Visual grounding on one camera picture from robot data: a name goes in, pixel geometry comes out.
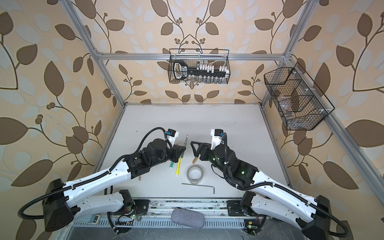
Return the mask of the olive green fineliner pen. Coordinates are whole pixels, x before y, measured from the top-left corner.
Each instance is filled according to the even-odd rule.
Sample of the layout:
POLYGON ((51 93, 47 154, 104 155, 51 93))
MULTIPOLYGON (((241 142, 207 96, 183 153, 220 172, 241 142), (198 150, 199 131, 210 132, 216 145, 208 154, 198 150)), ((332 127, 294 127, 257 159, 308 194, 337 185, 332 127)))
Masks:
POLYGON ((181 159, 184 157, 184 153, 186 151, 186 147, 187 147, 187 143, 188 143, 188 138, 189 138, 189 135, 186 136, 186 139, 185 139, 185 142, 184 142, 184 151, 182 152, 181 154, 181 159))

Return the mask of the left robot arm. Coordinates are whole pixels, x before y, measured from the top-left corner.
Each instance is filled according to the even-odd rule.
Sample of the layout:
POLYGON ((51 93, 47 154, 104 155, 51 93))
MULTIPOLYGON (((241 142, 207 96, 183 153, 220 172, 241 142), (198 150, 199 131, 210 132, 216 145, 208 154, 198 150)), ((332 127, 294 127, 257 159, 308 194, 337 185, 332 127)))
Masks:
POLYGON ((134 153, 120 156, 105 170, 65 183, 61 179, 52 181, 45 195, 20 208, 18 217, 23 220, 44 220, 45 231, 54 232, 84 215, 127 213, 128 207, 134 205, 128 190, 104 196, 96 196, 96 193, 133 180, 159 164, 178 162, 186 150, 186 147, 175 144, 179 132, 159 129, 164 133, 163 139, 155 139, 145 148, 139 146, 134 153))

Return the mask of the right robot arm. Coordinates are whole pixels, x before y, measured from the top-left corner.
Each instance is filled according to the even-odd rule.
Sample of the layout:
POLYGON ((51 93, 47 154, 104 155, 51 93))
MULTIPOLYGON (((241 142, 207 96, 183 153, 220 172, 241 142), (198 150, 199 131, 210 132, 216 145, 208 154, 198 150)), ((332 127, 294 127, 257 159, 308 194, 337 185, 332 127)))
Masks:
POLYGON ((290 224, 310 240, 327 240, 329 236, 347 238, 349 228, 332 215, 330 201, 307 196, 273 180, 257 167, 236 157, 228 147, 228 137, 214 130, 212 142, 191 142, 193 154, 222 172, 220 177, 244 195, 241 208, 245 215, 265 215, 290 224))

